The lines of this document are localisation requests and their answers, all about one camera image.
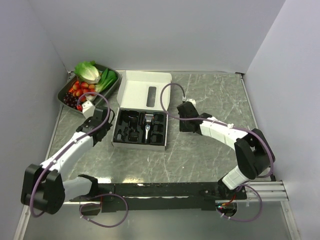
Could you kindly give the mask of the black silver hair clipper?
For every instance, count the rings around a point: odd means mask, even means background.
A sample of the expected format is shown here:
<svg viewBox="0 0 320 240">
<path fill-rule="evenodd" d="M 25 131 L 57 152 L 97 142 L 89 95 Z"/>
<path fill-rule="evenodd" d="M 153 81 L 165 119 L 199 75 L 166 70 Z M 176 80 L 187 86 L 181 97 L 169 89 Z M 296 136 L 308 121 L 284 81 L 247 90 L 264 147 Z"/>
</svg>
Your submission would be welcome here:
<svg viewBox="0 0 320 240">
<path fill-rule="evenodd" d="M 144 115 L 144 132 L 145 132 L 144 140 L 146 143 L 149 141 L 153 119 L 154 119 L 154 114 L 152 113 L 146 113 Z"/>
</svg>

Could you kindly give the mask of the black comb guard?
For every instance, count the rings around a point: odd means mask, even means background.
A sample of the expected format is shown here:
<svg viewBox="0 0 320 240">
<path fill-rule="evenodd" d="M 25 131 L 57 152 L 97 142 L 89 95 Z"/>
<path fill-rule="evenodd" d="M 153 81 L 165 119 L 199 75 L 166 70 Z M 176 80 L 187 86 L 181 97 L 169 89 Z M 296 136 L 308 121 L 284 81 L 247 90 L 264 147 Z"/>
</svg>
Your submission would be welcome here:
<svg viewBox="0 0 320 240">
<path fill-rule="evenodd" d="M 139 132 L 138 131 L 131 131 L 129 133 L 129 136 L 128 136 L 128 140 L 130 142 L 137 142 L 139 140 Z"/>
</svg>

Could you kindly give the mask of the white clipper kit box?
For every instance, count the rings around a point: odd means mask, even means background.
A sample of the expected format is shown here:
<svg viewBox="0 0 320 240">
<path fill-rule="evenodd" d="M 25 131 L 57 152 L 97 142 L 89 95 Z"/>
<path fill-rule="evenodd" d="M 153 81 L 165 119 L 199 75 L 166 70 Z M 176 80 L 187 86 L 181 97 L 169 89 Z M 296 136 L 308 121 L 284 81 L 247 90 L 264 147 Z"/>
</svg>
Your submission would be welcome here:
<svg viewBox="0 0 320 240">
<path fill-rule="evenodd" d="M 112 145 L 118 148 L 163 151 L 167 146 L 168 110 L 172 75 L 165 72 L 126 70 L 117 94 L 119 108 L 115 118 Z M 145 142 L 145 114 L 154 114 L 148 142 Z M 137 142 L 129 133 L 139 132 Z M 117 134 L 122 140 L 116 140 Z"/>
</svg>

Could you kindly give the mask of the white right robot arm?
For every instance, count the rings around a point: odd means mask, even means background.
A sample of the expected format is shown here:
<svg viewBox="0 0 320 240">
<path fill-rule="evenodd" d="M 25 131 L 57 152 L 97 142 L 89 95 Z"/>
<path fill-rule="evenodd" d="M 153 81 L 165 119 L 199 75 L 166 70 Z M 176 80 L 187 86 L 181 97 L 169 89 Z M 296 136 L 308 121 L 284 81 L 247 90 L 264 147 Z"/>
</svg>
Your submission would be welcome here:
<svg viewBox="0 0 320 240">
<path fill-rule="evenodd" d="M 180 132 L 197 133 L 234 150 L 237 166 L 218 181 L 218 193 L 223 199 L 230 199 L 239 186 L 273 169 L 275 156 L 259 129 L 238 129 L 210 114 L 199 114 L 190 101 L 178 105 L 177 111 Z"/>
</svg>

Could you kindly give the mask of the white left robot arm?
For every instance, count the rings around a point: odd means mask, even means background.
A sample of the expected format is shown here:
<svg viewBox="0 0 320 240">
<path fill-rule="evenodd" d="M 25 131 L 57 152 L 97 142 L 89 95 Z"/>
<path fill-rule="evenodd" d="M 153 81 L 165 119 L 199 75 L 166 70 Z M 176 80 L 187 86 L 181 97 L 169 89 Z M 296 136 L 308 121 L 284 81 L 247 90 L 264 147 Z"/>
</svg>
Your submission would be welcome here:
<svg viewBox="0 0 320 240">
<path fill-rule="evenodd" d="M 75 163 L 107 135 L 112 126 L 110 113 L 105 106 L 97 107 L 60 150 L 41 164 L 26 168 L 20 201 L 32 213 L 40 210 L 53 215 L 66 201 L 80 196 L 93 201 L 98 197 L 99 184 L 95 177 L 86 174 L 72 180 L 66 177 Z"/>
</svg>

